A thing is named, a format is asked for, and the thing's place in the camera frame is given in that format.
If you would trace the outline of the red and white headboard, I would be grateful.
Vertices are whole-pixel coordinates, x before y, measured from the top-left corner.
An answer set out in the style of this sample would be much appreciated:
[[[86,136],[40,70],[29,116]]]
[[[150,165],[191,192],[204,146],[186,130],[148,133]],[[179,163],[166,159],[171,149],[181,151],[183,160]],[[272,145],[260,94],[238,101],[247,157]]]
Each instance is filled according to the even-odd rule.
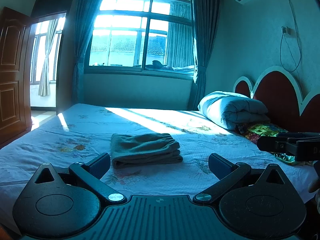
[[[319,132],[319,87],[307,96],[297,80],[280,66],[263,71],[255,83],[239,77],[233,92],[264,103],[270,121],[290,132]]]

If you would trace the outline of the bed with floral white sheet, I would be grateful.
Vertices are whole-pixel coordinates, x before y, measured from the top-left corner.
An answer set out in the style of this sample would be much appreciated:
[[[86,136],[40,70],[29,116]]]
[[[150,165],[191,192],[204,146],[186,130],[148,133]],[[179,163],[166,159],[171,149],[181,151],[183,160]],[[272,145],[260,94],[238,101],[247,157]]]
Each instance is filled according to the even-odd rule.
[[[212,153],[253,168],[278,164],[305,202],[319,187],[311,162],[281,161],[199,112],[77,104],[1,149],[1,223],[17,230],[13,205],[40,164],[64,168],[104,153],[112,162],[102,181],[126,196],[193,196],[217,180]]]

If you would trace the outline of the left teal curtain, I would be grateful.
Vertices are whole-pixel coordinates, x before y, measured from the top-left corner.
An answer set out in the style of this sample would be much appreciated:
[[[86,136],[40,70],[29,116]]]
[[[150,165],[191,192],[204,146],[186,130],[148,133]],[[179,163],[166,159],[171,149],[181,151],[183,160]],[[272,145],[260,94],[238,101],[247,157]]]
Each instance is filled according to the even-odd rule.
[[[94,21],[103,0],[78,0],[74,26],[74,70],[72,102],[84,101],[84,67],[85,55],[93,34]]]

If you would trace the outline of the right teal curtain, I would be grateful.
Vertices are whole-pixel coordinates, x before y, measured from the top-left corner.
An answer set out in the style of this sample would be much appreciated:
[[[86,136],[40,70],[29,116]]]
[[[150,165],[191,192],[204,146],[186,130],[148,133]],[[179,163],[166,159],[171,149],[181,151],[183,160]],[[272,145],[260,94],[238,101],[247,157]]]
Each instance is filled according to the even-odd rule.
[[[188,109],[196,110],[206,89],[206,71],[212,56],[220,16],[221,0],[191,0],[195,70]]]

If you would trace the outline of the pale curtain in next room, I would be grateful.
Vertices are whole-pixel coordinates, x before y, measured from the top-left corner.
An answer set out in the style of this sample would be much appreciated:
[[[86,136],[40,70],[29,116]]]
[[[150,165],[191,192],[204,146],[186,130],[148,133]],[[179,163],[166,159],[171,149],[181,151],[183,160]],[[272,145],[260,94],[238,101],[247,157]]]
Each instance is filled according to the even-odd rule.
[[[49,55],[53,47],[54,37],[56,34],[56,29],[58,25],[58,19],[53,19],[49,21],[48,30],[46,33],[45,41],[45,58],[41,72],[39,93],[41,97],[50,95],[50,79],[49,79]]]

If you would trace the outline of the rolled blue-white quilt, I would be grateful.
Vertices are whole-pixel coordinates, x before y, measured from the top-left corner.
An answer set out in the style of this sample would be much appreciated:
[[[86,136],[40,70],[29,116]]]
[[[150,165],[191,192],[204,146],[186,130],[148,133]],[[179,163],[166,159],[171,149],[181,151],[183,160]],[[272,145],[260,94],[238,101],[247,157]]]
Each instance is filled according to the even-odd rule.
[[[240,124],[267,121],[267,107],[259,100],[232,92],[215,91],[201,99],[198,110],[216,125],[234,131]]]

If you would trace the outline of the large window with frame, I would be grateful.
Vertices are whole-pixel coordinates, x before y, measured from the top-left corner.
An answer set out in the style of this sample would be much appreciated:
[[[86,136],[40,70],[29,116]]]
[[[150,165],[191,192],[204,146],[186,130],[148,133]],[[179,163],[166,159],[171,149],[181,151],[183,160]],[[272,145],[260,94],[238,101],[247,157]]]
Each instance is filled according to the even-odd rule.
[[[86,73],[193,76],[190,0],[102,0]]]

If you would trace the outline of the wall socket with plug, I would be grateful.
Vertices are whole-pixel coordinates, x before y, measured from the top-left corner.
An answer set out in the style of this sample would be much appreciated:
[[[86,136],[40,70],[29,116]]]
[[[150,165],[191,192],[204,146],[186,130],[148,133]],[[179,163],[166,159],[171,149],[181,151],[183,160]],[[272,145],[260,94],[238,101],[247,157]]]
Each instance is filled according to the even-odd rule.
[[[283,35],[291,35],[291,29],[287,26],[282,26],[281,27],[281,33]]]

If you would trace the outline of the teal curtain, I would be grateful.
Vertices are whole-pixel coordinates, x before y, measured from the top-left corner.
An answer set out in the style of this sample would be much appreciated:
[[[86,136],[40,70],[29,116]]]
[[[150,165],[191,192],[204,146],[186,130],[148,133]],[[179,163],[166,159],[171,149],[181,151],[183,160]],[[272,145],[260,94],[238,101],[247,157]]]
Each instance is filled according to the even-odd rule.
[[[74,70],[72,102],[84,101],[84,67],[85,55],[93,34],[94,21],[103,0],[78,0],[74,26]]]
[[[221,0],[191,0],[195,70],[188,109],[196,110],[206,89],[206,71],[212,56],[220,16]]]

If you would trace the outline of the brown wooden door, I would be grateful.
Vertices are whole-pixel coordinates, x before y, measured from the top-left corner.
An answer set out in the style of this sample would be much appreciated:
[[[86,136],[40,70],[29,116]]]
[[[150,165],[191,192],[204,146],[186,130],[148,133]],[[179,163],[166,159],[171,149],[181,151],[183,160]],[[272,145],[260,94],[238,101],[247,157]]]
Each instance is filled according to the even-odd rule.
[[[1,11],[1,148],[31,130],[31,18],[4,7]]]

